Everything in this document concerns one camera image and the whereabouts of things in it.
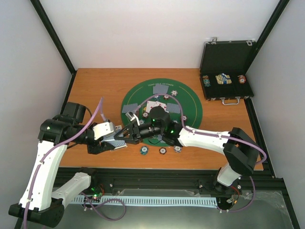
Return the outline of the red playing card box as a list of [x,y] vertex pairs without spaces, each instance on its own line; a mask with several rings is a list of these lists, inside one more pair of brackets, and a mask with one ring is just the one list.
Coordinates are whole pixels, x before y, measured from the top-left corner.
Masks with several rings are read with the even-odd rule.
[[119,130],[121,130],[121,129],[122,129],[122,126],[121,126],[121,125],[115,126],[115,130],[116,130],[116,131],[119,131]]

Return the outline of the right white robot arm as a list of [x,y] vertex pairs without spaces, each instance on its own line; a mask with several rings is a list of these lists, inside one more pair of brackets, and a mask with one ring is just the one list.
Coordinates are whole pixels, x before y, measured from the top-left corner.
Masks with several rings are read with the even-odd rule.
[[229,132],[204,131],[183,122],[176,123],[170,115],[157,106],[150,110],[148,123],[140,124],[133,112],[126,116],[130,122],[114,136],[128,144],[138,144],[154,135],[160,135],[169,146],[197,147],[220,153],[227,163],[220,168],[213,186],[216,190],[231,186],[239,178],[252,176],[259,156],[257,144],[240,128]]

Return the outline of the green blue chip stack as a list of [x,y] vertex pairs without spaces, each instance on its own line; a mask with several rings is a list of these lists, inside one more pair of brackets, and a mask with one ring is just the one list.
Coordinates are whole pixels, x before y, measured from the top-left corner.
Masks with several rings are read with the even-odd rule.
[[149,148],[147,146],[142,146],[140,148],[140,154],[141,155],[146,155],[146,154],[148,154],[148,152],[149,152]]

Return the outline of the black poker chip case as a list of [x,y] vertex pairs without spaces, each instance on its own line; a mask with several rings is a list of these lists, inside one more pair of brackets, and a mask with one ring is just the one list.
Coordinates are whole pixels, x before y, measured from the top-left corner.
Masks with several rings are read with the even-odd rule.
[[[255,45],[254,40],[218,41],[217,37],[212,37],[204,43],[199,70],[205,100],[219,100],[224,105],[236,105],[242,99],[254,96],[246,72]],[[218,84],[215,76],[221,73],[230,75],[232,83]],[[209,76],[210,87],[204,87],[204,75]],[[239,75],[246,77],[246,83],[239,83]]]

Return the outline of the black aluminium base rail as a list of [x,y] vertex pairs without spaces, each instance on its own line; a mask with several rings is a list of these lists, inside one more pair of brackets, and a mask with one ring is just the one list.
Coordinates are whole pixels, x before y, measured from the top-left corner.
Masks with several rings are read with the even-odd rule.
[[105,191],[115,194],[125,189],[187,190],[216,198],[221,205],[231,197],[242,194],[259,198],[263,192],[280,191],[284,197],[288,192],[282,178],[272,178],[269,172],[256,171],[251,177],[243,176],[229,187],[216,183],[216,170],[168,170],[168,169],[116,169],[116,168],[69,168],[60,167],[51,183],[51,189],[61,187],[77,172],[88,172],[91,184],[87,194]]

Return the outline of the red brown chip stack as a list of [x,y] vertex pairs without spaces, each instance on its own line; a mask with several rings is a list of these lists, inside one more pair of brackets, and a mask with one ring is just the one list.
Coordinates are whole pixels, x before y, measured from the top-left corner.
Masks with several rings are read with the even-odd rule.
[[159,153],[162,154],[162,155],[166,154],[166,152],[167,152],[167,150],[166,150],[166,148],[164,148],[164,147],[161,147],[161,148],[159,149]]

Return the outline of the grey card deck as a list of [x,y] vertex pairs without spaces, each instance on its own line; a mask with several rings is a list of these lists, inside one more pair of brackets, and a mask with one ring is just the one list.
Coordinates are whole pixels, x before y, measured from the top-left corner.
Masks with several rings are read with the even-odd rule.
[[102,140],[104,151],[113,151],[127,146],[126,142],[123,140],[115,140],[113,135],[106,136]]

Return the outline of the red chips in case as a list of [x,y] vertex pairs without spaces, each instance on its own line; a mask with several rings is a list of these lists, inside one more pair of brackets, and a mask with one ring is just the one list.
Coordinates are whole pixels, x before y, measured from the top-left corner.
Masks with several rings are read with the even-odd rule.
[[246,83],[246,77],[244,75],[239,75],[237,78],[240,84]]

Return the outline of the round green poker mat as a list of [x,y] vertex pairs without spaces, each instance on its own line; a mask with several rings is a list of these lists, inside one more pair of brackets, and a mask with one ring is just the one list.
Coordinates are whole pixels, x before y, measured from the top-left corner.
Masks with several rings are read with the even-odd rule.
[[[166,78],[150,79],[134,86],[125,95],[122,101],[121,111],[123,105],[134,104],[134,103],[140,105],[145,99],[147,99],[150,96],[153,96],[153,98],[151,98],[150,101],[155,101],[155,102],[159,101],[165,104],[167,103],[177,104],[177,102],[172,98],[168,100],[164,100],[163,96],[156,97],[156,94],[153,94],[153,87],[156,84],[168,85],[169,89],[167,94],[169,95],[171,95],[172,90],[177,90],[178,94],[175,96],[175,98],[179,101],[179,103],[182,106],[183,115],[187,116],[187,120],[184,121],[185,125],[194,128],[199,128],[203,117],[203,108],[199,97],[189,86],[183,84],[182,82],[172,79],[166,79]],[[169,114],[173,121],[181,123],[181,113],[179,114],[169,113]],[[122,113],[121,113],[121,120],[123,125],[127,125],[129,122],[126,115]]]

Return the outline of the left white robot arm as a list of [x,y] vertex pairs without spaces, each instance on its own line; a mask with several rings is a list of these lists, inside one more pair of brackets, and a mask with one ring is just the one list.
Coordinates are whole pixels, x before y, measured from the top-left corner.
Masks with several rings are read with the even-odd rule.
[[82,167],[59,189],[52,190],[61,159],[70,142],[86,145],[89,154],[113,149],[112,145],[102,142],[103,137],[115,131],[113,123],[108,120],[101,124],[93,122],[97,113],[103,113],[102,104],[103,101],[99,101],[85,125],[82,122],[87,107],[71,102],[65,105],[62,114],[41,124],[30,180],[20,201],[9,208],[9,215],[23,220],[23,229],[28,227],[28,222],[56,227],[65,208],[79,193],[98,189],[99,180],[95,177],[95,170]]

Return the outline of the purple white chip stack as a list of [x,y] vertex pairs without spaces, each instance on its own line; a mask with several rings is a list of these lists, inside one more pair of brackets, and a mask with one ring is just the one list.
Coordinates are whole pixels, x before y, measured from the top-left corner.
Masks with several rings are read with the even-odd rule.
[[174,146],[173,149],[176,153],[180,153],[182,151],[182,146]]

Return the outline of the wrapped card deck in case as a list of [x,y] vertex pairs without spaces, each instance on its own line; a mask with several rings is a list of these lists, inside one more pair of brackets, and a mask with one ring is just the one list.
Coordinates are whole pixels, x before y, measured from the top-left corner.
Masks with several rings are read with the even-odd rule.
[[216,75],[215,78],[216,78],[216,81],[218,84],[231,84],[232,83],[232,79],[231,79],[230,75],[228,75],[228,74],[221,73],[219,75]]

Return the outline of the blue backed playing card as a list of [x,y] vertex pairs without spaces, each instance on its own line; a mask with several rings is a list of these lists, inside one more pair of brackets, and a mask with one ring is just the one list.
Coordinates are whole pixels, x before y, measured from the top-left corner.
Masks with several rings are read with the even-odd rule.
[[138,106],[131,106],[131,104],[124,105],[122,108],[122,114],[132,112],[133,114],[137,112]]

